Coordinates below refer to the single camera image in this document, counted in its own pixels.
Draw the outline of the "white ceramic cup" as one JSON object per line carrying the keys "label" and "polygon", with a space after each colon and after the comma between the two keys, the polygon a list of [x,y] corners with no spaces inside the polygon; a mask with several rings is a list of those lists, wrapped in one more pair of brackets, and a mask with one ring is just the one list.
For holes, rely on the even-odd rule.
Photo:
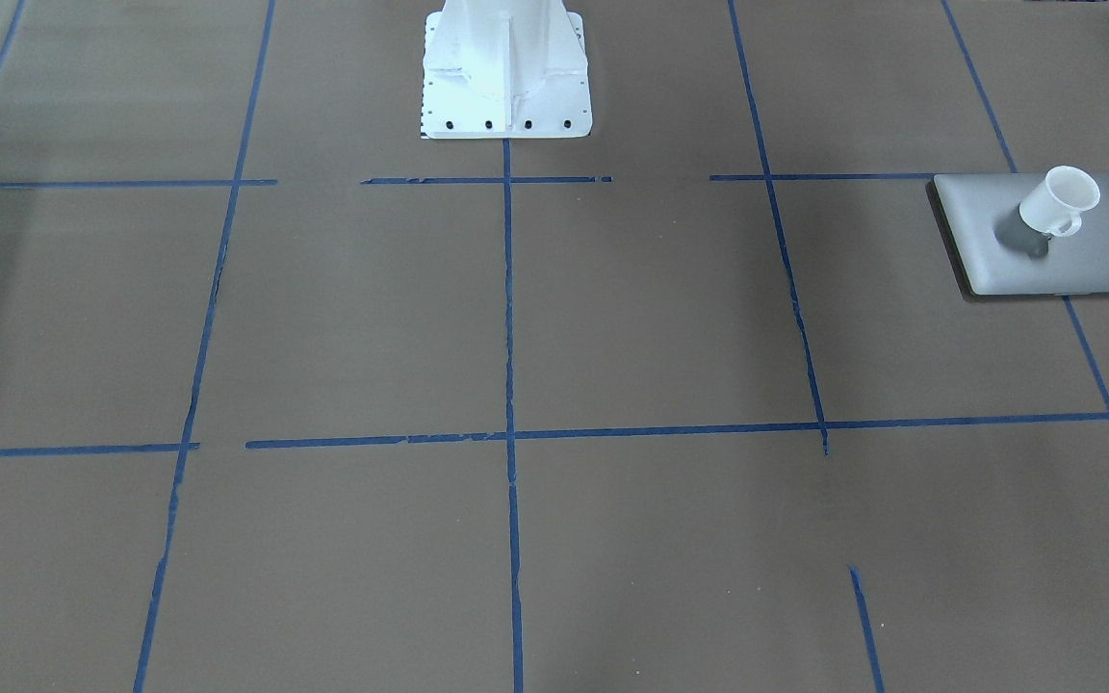
{"label": "white ceramic cup", "polygon": [[1083,214],[1100,198],[1099,185],[1083,169],[1057,166],[1021,198],[1018,215],[1026,227],[1044,236],[1072,237],[1082,228]]}

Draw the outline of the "grey closed laptop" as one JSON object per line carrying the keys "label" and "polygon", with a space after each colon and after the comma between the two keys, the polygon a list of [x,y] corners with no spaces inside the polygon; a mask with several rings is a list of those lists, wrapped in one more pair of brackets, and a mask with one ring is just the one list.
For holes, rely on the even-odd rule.
{"label": "grey closed laptop", "polygon": [[1109,172],[1088,172],[1101,198],[1066,238],[1044,236],[1018,215],[1021,198],[1045,174],[947,172],[932,179],[971,295],[1109,294]]}

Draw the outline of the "white pedestal column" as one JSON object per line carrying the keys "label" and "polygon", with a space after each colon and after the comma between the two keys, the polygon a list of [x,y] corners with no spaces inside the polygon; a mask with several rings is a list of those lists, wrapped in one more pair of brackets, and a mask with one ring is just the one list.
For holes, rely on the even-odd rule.
{"label": "white pedestal column", "polygon": [[426,17],[420,136],[591,131],[586,26],[563,1],[446,1]]}

